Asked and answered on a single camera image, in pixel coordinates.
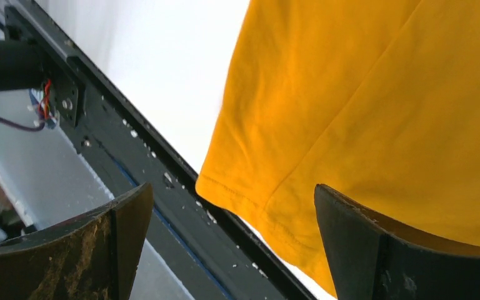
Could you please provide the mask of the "orange t-shirt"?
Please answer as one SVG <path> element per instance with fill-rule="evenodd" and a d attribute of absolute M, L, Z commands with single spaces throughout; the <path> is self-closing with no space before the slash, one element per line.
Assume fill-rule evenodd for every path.
<path fill-rule="evenodd" d="M 327 184 L 480 246 L 480 1 L 251 1 L 196 192 L 336 290 Z"/>

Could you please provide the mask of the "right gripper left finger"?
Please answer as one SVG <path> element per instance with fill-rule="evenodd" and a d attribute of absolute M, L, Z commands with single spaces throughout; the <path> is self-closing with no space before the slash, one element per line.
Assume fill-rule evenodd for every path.
<path fill-rule="evenodd" d="M 0 244 L 0 299 L 128 299 L 153 213 L 148 183 Z"/>

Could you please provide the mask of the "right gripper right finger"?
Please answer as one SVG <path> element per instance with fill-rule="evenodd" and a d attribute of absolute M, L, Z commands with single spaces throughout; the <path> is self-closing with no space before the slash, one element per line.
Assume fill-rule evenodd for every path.
<path fill-rule="evenodd" d="M 421 231 L 333 188 L 314 192 L 338 299 L 480 299 L 480 247 Z"/>

